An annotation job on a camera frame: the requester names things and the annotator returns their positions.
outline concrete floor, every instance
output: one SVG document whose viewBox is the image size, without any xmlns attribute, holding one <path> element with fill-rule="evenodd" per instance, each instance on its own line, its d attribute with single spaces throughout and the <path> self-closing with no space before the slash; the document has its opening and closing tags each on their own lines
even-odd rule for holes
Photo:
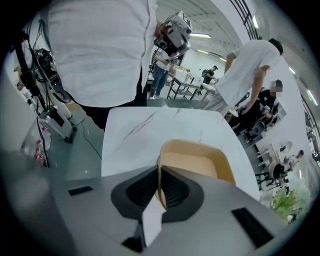
<svg viewBox="0 0 320 256">
<path fill-rule="evenodd" d="M 164 88 L 163 90 L 161 94 L 168 94 L 169 88 Z M 150 99 L 147 105 L 149 107 L 203 109 L 206 103 L 198 100 Z M 92 146 L 85 140 L 84 134 L 101 156 L 104 131 L 98 128 L 80 107 L 76 107 L 71 112 L 72 118 L 70 121 L 75 125 L 78 124 L 73 143 L 68 144 L 60 138 L 52 138 L 50 149 L 48 150 L 50 169 L 54 175 L 67 181 L 100 177 L 101 159 Z M 84 129 L 79 124 L 82 120 L 84 120 Z M 254 172 L 260 173 L 262 168 L 258 167 L 259 160 L 256 157 L 256 149 L 246 144 L 244 137 L 240 136 L 239 140 L 249 157 Z"/>
</svg>

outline black pants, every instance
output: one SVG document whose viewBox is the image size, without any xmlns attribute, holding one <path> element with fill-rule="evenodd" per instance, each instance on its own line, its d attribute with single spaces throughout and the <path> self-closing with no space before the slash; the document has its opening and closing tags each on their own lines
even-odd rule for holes
<svg viewBox="0 0 320 256">
<path fill-rule="evenodd" d="M 240 114 L 239 117 L 233 117 L 229 122 L 231 127 L 235 127 L 233 131 L 235 135 L 239 135 L 243 130 L 250 128 L 257 120 L 257 118 L 261 117 L 260 106 L 258 104 L 254 104 L 252 108 L 245 114 Z"/>
<path fill-rule="evenodd" d="M 119 106 L 112 107 L 94 107 L 94 106 L 84 106 L 79 104 L 85 111 L 88 117 L 91 117 L 93 122 L 100 128 L 105 130 L 106 123 L 109 115 L 109 111 L 115 107 L 146 107 L 147 106 L 147 86 L 142 90 L 142 70 L 140 71 L 140 78 L 136 85 L 136 95 L 133 101 L 127 102 Z"/>
<path fill-rule="evenodd" d="M 270 173 L 269 172 L 261 172 L 259 174 L 256 174 L 256 176 L 261 176 L 261 175 L 264 175 L 264 179 L 260 180 L 258 182 L 258 184 L 261 184 L 262 182 L 264 181 L 267 181 L 267 180 L 273 180 L 273 179 L 278 179 L 281 174 L 284 173 L 284 170 L 285 170 L 285 167 L 283 165 L 281 165 L 280 163 L 278 163 L 275 167 L 274 167 L 274 170 L 273 170 L 273 178 L 270 177 Z"/>
</svg>

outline tan plastic tray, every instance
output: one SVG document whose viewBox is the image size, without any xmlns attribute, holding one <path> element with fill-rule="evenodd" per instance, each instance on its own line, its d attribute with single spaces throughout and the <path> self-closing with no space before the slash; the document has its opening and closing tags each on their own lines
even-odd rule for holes
<svg viewBox="0 0 320 256">
<path fill-rule="evenodd" d="M 176 167 L 236 184 L 225 154 L 215 147 L 193 141 L 167 141 L 161 148 L 158 166 Z"/>
</svg>

